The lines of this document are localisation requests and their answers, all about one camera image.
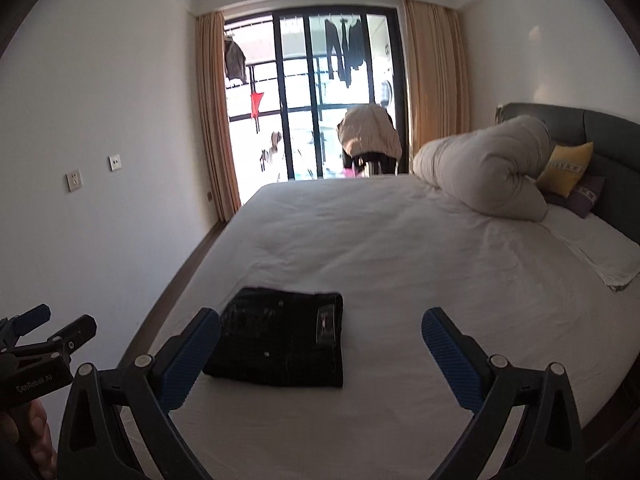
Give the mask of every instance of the yellow pillow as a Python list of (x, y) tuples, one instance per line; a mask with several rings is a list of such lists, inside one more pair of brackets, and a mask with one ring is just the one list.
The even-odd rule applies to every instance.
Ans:
[(587, 170), (593, 155), (593, 142), (581, 146), (556, 146), (545, 170), (536, 180), (540, 191), (567, 198)]

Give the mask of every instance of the blue gripper pad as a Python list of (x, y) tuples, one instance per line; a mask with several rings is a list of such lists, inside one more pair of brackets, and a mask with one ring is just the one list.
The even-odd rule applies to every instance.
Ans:
[(163, 412), (182, 406), (219, 338), (218, 313), (201, 308), (187, 328), (158, 351), (149, 383)]
[(479, 412), (494, 375), (478, 343), (463, 335), (440, 307), (422, 316), (422, 338), (459, 405)]
[(51, 319), (51, 311), (44, 303), (14, 318), (14, 333), (22, 337)]

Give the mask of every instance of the red cloth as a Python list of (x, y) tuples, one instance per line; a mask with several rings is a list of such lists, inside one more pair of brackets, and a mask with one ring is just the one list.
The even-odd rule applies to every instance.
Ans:
[(258, 117), (258, 108), (260, 107), (260, 101), (262, 101), (262, 96), (264, 92), (258, 92), (251, 94), (251, 118), (257, 119)]

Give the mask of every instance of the purple pillow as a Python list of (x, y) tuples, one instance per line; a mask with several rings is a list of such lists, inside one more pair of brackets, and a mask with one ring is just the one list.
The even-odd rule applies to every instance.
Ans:
[(543, 193), (542, 195), (547, 203), (565, 207), (580, 218), (585, 218), (596, 205), (596, 200), (604, 187), (604, 180), (603, 176), (585, 175), (567, 198), (556, 193)]

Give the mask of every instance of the electrical outlet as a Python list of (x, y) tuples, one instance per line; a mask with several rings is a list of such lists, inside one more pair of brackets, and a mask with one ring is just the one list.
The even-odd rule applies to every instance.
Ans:
[(111, 165), (111, 171), (118, 171), (122, 168), (122, 162), (120, 155), (111, 155), (109, 157), (109, 164)]
[(75, 191), (82, 187), (82, 177), (80, 170), (72, 171), (66, 174), (66, 183), (69, 185), (69, 192)]

